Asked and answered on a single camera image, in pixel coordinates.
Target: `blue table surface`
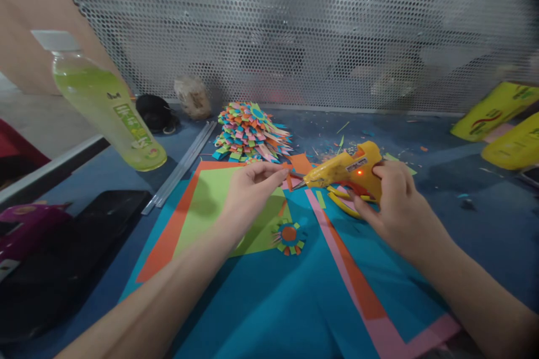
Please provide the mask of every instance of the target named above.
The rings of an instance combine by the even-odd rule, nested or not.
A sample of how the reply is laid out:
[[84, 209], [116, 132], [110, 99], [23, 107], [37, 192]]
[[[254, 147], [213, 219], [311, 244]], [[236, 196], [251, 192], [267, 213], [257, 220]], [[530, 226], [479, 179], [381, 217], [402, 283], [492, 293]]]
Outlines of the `blue table surface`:
[[[342, 135], [344, 148], [372, 140], [382, 153], [399, 156], [418, 173], [417, 189], [424, 194], [453, 239], [514, 296], [539, 311], [539, 207], [537, 192], [509, 172], [481, 159], [484, 142], [469, 143], [449, 133], [457, 118], [325, 113], [266, 109], [275, 123], [287, 125], [295, 152], [306, 152], [313, 163], [335, 154]], [[337, 131], [350, 122], [339, 134]], [[174, 135], [157, 136], [168, 154], [167, 163], [141, 173], [130, 168], [112, 147], [76, 170], [40, 199], [49, 204], [72, 201], [76, 215], [107, 190], [148, 190], [166, 180], [205, 122], [184, 120]], [[202, 154], [213, 153], [212, 140]], [[204, 160], [211, 156], [202, 155]], [[476, 211], [460, 208], [460, 194], [469, 194]], [[8, 358], [50, 358], [108, 312], [120, 298], [159, 209], [142, 217], [81, 310], [63, 324], [31, 341], [1, 348]]]

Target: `plastic bottle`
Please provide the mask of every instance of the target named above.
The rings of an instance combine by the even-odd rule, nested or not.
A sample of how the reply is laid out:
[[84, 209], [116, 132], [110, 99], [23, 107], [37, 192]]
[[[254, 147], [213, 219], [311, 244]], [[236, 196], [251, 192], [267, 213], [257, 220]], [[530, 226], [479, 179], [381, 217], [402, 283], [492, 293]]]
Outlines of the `plastic bottle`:
[[481, 157], [510, 170], [539, 163], [539, 112], [486, 146]]
[[54, 55], [52, 74], [58, 90], [138, 171], [150, 171], [167, 160], [131, 102], [125, 84], [86, 58], [65, 31], [32, 31]]

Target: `yellow package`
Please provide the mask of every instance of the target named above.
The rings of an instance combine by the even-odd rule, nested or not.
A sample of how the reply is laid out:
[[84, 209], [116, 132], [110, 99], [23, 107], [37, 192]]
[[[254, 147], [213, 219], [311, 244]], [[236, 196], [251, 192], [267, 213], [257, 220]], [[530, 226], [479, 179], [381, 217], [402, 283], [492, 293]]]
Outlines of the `yellow package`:
[[451, 133], [464, 140], [480, 141], [537, 100], [539, 87], [501, 82], [453, 126]]
[[539, 112], [486, 146], [481, 157], [505, 169], [539, 163]]

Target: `perforated metal sheet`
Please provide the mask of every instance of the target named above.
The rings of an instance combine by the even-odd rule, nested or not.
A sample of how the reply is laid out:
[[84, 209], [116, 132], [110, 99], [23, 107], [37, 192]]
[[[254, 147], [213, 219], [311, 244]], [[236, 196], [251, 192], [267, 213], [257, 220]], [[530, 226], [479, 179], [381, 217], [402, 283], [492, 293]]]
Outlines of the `perforated metal sheet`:
[[74, 0], [135, 94], [293, 108], [465, 112], [537, 80], [532, 0]]

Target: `paper flower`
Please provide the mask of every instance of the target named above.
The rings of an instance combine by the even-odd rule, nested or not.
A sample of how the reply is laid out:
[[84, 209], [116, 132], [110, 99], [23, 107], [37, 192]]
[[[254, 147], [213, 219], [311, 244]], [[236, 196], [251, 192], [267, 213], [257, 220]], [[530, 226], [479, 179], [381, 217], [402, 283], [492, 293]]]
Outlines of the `paper flower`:
[[275, 239], [273, 242], [278, 243], [277, 249], [285, 255], [299, 255], [302, 252], [307, 233], [300, 230], [298, 223], [287, 223], [285, 220], [281, 224], [274, 226], [273, 233]]
[[223, 131], [215, 140], [219, 147], [213, 153], [217, 160], [229, 155], [232, 162], [268, 160], [278, 162], [279, 155], [290, 155], [290, 133], [284, 125], [272, 123], [256, 103], [230, 103], [219, 114]]

